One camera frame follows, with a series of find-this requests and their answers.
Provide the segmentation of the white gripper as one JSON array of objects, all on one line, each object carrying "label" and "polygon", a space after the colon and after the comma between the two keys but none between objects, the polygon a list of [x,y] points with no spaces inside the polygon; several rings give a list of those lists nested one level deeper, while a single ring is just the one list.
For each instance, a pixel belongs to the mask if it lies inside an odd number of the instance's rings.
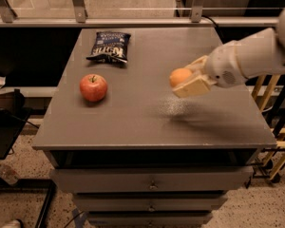
[{"label": "white gripper", "polygon": [[204,71],[208,75],[190,77],[173,88],[179,98],[199,96],[208,93],[213,85],[228,88],[243,85],[247,78],[240,69],[236,54],[236,41],[231,41],[214,49],[208,57],[203,55],[187,67],[193,73]]}]

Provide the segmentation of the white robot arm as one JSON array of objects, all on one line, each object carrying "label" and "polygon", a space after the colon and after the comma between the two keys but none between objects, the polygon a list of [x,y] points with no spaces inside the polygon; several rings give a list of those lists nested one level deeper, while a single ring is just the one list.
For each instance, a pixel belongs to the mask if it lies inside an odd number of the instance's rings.
[{"label": "white robot arm", "polygon": [[256,76],[285,74],[285,9],[276,28],[219,46],[186,68],[191,75],[172,87],[180,98],[206,94],[212,86],[228,88]]}]

